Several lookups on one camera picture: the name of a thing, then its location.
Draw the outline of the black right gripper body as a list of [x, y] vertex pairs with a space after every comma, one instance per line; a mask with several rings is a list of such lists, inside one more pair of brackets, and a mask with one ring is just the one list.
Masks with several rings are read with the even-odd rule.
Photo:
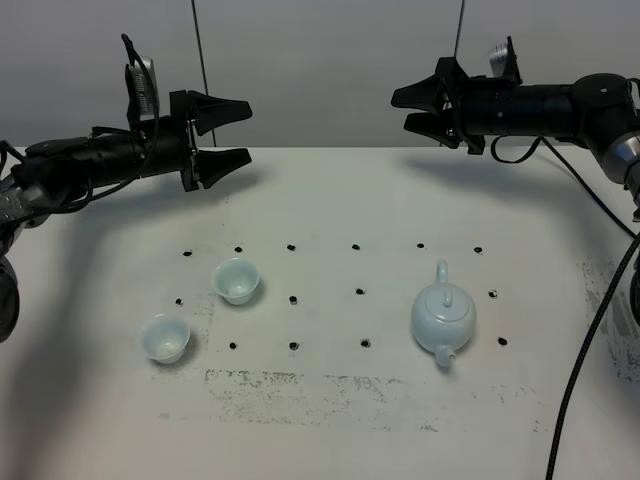
[[470, 77], [454, 57], [443, 57], [436, 65], [438, 113], [436, 140], [456, 149], [467, 145], [469, 154], [481, 154], [489, 135], [489, 110], [492, 102], [515, 86], [515, 62], [507, 58], [494, 77]]

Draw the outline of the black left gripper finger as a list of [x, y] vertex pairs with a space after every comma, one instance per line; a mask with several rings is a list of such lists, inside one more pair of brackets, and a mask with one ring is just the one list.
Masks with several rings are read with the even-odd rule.
[[247, 101], [221, 99], [196, 91], [188, 91], [187, 96], [191, 105], [191, 119], [195, 122], [198, 135], [251, 117], [251, 107]]
[[195, 156], [198, 181], [204, 188], [211, 188], [228, 174], [251, 162], [252, 158], [245, 148], [224, 151], [200, 150]]

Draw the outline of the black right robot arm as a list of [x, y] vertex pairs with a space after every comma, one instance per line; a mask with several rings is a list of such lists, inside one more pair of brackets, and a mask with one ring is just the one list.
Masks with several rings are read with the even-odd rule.
[[587, 149], [605, 176], [639, 197], [639, 109], [632, 82], [592, 74], [572, 84], [525, 85], [507, 61], [496, 77], [469, 76], [452, 57], [430, 77], [394, 91], [405, 130], [480, 155], [486, 137], [545, 137]]

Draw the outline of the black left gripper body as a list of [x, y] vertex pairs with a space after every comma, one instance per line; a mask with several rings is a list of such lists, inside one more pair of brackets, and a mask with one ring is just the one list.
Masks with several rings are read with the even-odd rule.
[[154, 134], [153, 119], [141, 121], [146, 137], [142, 178], [179, 172], [185, 192], [199, 189], [193, 130], [199, 96], [200, 93], [193, 90], [171, 92], [170, 114], [159, 118], [157, 134]]

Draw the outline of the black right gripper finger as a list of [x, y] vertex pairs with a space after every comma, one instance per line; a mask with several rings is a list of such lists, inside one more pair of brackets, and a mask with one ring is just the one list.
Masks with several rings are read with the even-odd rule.
[[456, 134], [452, 121], [431, 113], [409, 114], [406, 117], [404, 129], [410, 133], [435, 140], [448, 148], [458, 148], [460, 145], [460, 139]]
[[391, 99], [395, 108], [420, 111], [442, 111], [447, 103], [448, 93], [438, 75], [395, 90]]

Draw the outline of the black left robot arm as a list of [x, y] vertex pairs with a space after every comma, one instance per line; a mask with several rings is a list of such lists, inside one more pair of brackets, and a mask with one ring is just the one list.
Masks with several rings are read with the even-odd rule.
[[245, 148], [204, 151], [195, 142], [249, 119], [248, 102], [175, 91], [170, 107], [167, 116], [133, 117], [127, 130], [96, 127], [86, 137], [44, 141], [24, 153], [2, 143], [1, 156], [18, 162], [1, 181], [1, 252], [49, 216], [79, 211], [137, 179], [179, 173], [183, 189], [191, 192], [250, 164]]

